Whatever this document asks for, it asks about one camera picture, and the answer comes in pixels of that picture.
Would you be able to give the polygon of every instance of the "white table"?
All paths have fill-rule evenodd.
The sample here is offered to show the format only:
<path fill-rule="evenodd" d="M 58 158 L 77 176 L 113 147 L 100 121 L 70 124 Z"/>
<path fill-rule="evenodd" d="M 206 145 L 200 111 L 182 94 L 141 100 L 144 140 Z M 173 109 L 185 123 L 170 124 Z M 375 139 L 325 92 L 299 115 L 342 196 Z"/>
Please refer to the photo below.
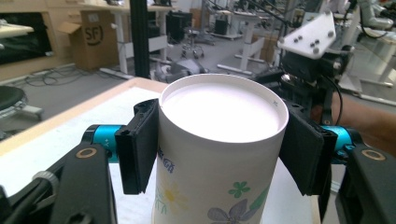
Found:
<path fill-rule="evenodd" d="M 92 124 L 126 124 L 133 106 L 157 98 L 166 85 L 136 77 L 0 143 L 0 184 L 12 195 L 81 139 Z M 110 164 L 119 223 L 150 224 L 156 169 L 145 194 L 124 195 L 117 164 Z M 262 223 L 320 223 L 317 197 L 302 196 L 281 161 L 276 165 Z"/>
<path fill-rule="evenodd" d="M 131 13 L 129 1 L 125 1 L 123 6 L 110 6 L 106 1 L 94 1 L 93 3 L 82 3 L 82 5 L 85 7 L 110 10 L 110 12 L 114 15 L 115 23 L 117 25 L 117 43 L 119 50 L 120 70 L 122 74 L 117 74 L 109 69 L 101 70 L 113 75 L 130 78 L 131 76 L 128 75 L 127 59 L 134 57 L 134 45 L 132 42 L 129 42 L 129 40 L 124 39 L 124 30 L 122 26 L 124 22 L 128 22 L 124 21 L 122 16 L 129 15 Z M 166 59 L 166 48 L 168 47 L 168 39 L 166 36 L 166 13 L 173 9 L 173 7 L 148 6 L 149 12 L 157 12 L 159 14 L 160 26 L 160 36 L 152 37 L 148 40 L 148 51 L 152 52 L 159 49 L 161 52 L 161 57 L 158 61 L 163 63 L 169 63 Z"/>

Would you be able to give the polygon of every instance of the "box label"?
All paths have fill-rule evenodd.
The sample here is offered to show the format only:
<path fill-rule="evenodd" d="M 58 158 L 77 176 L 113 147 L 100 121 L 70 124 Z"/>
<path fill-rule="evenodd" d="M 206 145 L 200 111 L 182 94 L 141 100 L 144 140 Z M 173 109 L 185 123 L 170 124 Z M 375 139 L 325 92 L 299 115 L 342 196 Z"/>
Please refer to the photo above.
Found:
<path fill-rule="evenodd" d="M 99 22 L 99 15 L 97 13 L 91 13 L 88 15 L 89 22 Z"/>
<path fill-rule="evenodd" d="M 99 45 L 103 41 L 104 32 L 101 25 L 85 27 L 84 33 L 89 46 Z"/>

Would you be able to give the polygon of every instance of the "desk leg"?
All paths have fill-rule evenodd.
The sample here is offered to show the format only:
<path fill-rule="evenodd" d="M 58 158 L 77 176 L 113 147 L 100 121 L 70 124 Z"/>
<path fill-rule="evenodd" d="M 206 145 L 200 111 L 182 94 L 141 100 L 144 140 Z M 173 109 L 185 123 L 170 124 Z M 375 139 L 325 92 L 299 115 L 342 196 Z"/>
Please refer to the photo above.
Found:
<path fill-rule="evenodd" d="M 160 16 L 160 35 L 166 35 L 166 12 L 160 11 L 159 16 Z M 162 62 L 167 62 L 166 60 L 166 47 L 160 50 L 161 53 L 161 61 Z"/>
<path fill-rule="evenodd" d="M 251 38 L 253 37 L 253 29 L 254 29 L 254 22 L 249 22 L 247 25 L 247 33 L 245 35 L 245 43 L 244 49 L 242 51 L 242 60 L 241 66 L 239 67 L 241 70 L 247 70 L 248 68 L 248 57 L 250 56 L 250 45 L 251 45 Z"/>
<path fill-rule="evenodd" d="M 379 78 L 378 82 L 380 83 L 388 83 L 386 80 L 388 79 L 390 73 L 393 71 L 393 66 L 396 64 L 396 55 L 392 55 L 392 58 L 389 60 L 389 63 L 387 64 L 387 67 L 385 68 L 384 72 L 382 73 L 381 77 Z"/>
<path fill-rule="evenodd" d="M 128 74 L 128 66 L 126 62 L 126 46 L 122 28 L 122 16 L 119 13 L 114 14 L 117 25 L 117 45 L 119 49 L 120 70 L 124 74 Z"/>

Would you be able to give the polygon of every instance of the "gray floor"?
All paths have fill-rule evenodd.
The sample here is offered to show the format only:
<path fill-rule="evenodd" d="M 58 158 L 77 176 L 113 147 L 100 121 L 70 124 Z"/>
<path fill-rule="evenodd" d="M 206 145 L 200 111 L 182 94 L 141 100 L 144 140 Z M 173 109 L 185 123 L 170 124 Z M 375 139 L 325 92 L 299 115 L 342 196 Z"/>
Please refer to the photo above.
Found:
<path fill-rule="evenodd" d="M 235 74 L 243 77 L 244 75 L 217 68 L 218 63 L 227 63 L 232 66 L 239 66 L 239 59 L 235 59 L 233 55 L 235 53 L 241 52 L 243 39 L 215 39 L 215 46 L 200 44 L 204 49 L 205 57 L 200 58 L 198 62 L 212 73 Z M 181 56 L 181 46 L 174 45 L 172 48 L 169 48 L 168 52 L 169 57 L 173 61 L 177 61 Z M 367 57 L 373 56 L 373 53 L 363 45 L 357 45 L 356 52 L 357 53 L 355 54 L 349 69 L 351 71 L 359 71 L 359 76 L 362 77 L 368 77 L 372 79 L 378 78 L 380 71 L 377 72 L 375 69 L 379 69 L 381 67 L 380 64 L 383 62 L 380 60 L 375 62 L 371 60 L 370 63 L 367 63 Z M 187 57 L 192 58 L 192 54 L 188 52 Z M 249 68 L 252 67 L 253 69 L 265 70 L 268 65 L 249 63 Z M 394 76 L 394 72 L 395 71 L 393 71 L 392 76 L 390 76 L 388 81 L 395 81 L 394 78 L 396 76 Z M 48 119 L 74 105 L 78 105 L 92 98 L 100 92 L 106 91 L 121 84 L 123 81 L 124 79 L 111 77 L 101 72 L 87 73 L 80 71 L 73 66 L 67 66 L 64 68 L 56 68 L 53 71 L 48 71 L 48 73 L 44 76 L 30 77 L 27 80 L 9 83 L 8 85 L 15 85 L 23 88 L 29 98 L 29 105 L 44 108 L 45 112 L 43 114 L 43 119 Z M 364 83 L 362 84 L 362 87 L 366 94 L 396 101 L 396 88 L 379 87 L 373 84 Z M 352 94 L 347 94 L 346 96 L 356 101 L 362 102 L 363 104 L 396 113 L 395 106 L 363 101 Z M 0 130 L 7 131 L 26 129 L 37 124 L 38 122 L 39 121 L 37 121 L 35 117 L 20 113 L 13 116 L 12 118 L 2 119 L 0 121 Z M 333 196 L 324 223 L 338 223 L 335 206 L 333 204 Z"/>

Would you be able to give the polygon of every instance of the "paper cup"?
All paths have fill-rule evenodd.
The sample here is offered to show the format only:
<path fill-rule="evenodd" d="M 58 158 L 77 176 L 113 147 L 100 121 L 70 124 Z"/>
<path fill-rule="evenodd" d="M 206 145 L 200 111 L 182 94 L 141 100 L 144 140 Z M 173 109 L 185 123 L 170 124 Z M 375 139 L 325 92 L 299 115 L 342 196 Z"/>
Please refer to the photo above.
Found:
<path fill-rule="evenodd" d="M 170 84 L 160 97 L 153 222 L 260 223 L 288 119 L 276 94 L 245 78 Z"/>

